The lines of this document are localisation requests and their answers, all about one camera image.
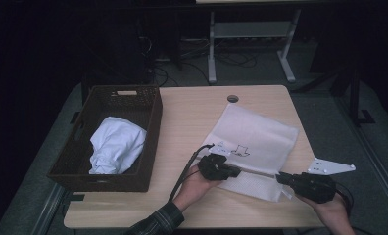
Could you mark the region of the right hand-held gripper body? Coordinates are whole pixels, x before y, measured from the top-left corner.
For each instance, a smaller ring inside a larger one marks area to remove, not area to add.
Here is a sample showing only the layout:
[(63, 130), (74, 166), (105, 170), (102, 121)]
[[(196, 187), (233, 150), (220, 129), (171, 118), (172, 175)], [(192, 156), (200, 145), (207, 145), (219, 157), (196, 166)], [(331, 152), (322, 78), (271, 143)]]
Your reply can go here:
[(301, 197), (324, 204), (332, 201), (336, 194), (342, 195), (331, 176), (355, 169), (354, 164), (341, 164), (315, 158), (306, 172), (292, 175), (291, 188)]

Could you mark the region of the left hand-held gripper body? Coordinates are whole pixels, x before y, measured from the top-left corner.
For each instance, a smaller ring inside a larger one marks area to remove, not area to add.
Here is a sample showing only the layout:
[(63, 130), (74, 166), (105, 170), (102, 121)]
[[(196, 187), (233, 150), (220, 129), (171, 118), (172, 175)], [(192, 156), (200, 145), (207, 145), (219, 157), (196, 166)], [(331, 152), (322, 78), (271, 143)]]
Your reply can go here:
[(201, 175), (210, 181), (227, 180), (231, 176), (230, 168), (225, 165), (227, 157), (215, 153), (203, 156), (197, 163)]

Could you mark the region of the white mesh laundry bag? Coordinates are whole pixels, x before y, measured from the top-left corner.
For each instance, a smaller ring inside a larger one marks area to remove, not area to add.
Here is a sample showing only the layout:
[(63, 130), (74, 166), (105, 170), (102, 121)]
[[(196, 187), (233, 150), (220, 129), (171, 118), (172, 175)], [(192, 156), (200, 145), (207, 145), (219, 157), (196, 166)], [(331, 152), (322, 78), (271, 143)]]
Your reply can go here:
[(222, 189), (277, 202), (283, 186), (275, 176), (293, 150), (299, 129), (261, 116), (235, 104), (224, 109), (204, 142), (241, 169), (236, 177), (220, 184)]

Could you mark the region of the brown woven basket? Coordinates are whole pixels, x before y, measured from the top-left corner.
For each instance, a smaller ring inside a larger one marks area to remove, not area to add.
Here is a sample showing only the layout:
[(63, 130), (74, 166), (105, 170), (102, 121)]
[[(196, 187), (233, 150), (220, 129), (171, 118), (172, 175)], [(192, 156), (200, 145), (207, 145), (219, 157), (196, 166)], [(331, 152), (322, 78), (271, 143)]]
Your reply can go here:
[[(73, 130), (48, 177), (75, 192), (146, 192), (149, 189), (163, 103), (155, 85), (100, 85), (89, 93)], [(122, 174), (91, 174), (90, 137), (104, 118), (131, 121), (147, 131), (142, 153)]]

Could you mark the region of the white shirt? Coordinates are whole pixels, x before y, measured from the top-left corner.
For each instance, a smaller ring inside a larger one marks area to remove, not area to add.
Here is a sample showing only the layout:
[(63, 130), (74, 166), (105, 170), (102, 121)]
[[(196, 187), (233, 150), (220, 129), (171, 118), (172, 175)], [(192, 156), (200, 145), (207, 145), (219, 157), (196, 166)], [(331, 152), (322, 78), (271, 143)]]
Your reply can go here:
[(147, 131), (133, 122), (106, 117), (90, 138), (90, 174), (122, 174), (142, 153)]

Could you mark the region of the person's left hand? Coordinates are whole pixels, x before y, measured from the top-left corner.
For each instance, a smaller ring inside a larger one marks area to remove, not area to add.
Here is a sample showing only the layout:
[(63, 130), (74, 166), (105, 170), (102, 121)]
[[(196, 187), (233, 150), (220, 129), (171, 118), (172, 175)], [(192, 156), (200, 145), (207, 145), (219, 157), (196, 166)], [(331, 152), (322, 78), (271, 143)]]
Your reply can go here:
[(194, 165), (189, 168), (186, 179), (172, 200), (181, 212), (201, 200), (207, 192), (220, 185), (220, 181), (210, 181), (202, 176), (199, 168)]

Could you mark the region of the person's right hand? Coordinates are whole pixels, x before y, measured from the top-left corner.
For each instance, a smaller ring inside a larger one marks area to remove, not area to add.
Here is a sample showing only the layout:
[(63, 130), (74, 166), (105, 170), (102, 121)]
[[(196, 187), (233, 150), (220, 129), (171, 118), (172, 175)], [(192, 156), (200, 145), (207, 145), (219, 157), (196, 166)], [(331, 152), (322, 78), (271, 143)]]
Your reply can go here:
[(332, 201), (318, 204), (310, 199), (298, 196), (298, 199), (313, 208), (319, 220), (333, 235), (356, 235), (350, 224), (344, 199), (335, 194)]

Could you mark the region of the black metal stand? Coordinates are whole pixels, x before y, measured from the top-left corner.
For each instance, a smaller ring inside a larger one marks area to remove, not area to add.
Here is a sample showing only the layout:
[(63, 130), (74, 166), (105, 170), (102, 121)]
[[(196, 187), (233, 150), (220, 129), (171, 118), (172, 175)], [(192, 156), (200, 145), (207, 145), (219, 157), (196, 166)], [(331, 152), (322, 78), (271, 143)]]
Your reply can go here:
[(331, 89), (333, 97), (343, 97), (349, 92), (348, 115), (351, 122), (360, 127), (362, 124), (375, 123), (368, 110), (360, 110), (360, 76), (356, 69), (344, 68), (337, 72)]

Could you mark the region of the aluminium floor rail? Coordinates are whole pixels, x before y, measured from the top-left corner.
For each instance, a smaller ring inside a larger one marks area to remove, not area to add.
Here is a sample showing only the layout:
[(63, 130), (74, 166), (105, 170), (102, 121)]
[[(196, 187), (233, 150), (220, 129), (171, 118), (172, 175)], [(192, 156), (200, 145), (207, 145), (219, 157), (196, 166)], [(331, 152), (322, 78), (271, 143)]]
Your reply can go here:
[(334, 103), (339, 109), (341, 115), (344, 117), (347, 125), (352, 131), (353, 135), (356, 137), (359, 144), (362, 146), (364, 150), (364, 154), (368, 158), (368, 161), (373, 168), (373, 172), (376, 175), (376, 178), (383, 188), (386, 196), (388, 197), (388, 171), (385, 169), (382, 161), (379, 159), (379, 155), (373, 149), (373, 146), (367, 140), (367, 137), (362, 132), (361, 124), (357, 121), (353, 121), (350, 118), (348, 108), (345, 102), (341, 98), (334, 98)]
[(31, 235), (46, 235), (65, 193), (66, 190), (59, 184), (53, 186), (49, 196), (44, 201), (43, 209), (35, 222)]

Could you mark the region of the white metal desk frame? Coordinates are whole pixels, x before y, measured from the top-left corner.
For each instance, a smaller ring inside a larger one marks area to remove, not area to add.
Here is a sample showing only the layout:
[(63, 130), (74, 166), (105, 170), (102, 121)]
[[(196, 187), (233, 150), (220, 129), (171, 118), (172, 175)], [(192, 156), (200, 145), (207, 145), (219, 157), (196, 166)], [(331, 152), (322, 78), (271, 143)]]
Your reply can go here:
[(289, 65), (287, 56), (300, 16), (301, 10), (298, 9), (294, 11), (291, 21), (221, 23), (215, 21), (215, 13), (211, 12), (209, 27), (208, 82), (211, 84), (217, 82), (215, 63), (216, 39), (280, 37), (285, 39), (285, 43), (283, 48), (277, 52), (277, 57), (287, 81), (294, 83), (296, 78)]

